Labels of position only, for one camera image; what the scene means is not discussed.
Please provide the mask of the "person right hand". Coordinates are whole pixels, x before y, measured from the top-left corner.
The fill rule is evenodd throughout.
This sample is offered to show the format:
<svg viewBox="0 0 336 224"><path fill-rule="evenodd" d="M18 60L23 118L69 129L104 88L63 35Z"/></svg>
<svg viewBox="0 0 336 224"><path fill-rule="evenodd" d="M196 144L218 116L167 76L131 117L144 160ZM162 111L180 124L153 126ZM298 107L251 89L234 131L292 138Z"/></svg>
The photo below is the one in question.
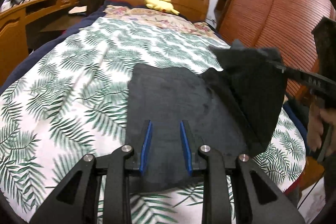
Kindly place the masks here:
<svg viewBox="0 0 336 224"><path fill-rule="evenodd" d="M335 109L321 109L314 102L309 109L309 122L307 126L307 144L312 151L322 146L323 122L333 126L330 144L327 147L325 156L329 157L335 153Z"/></svg>

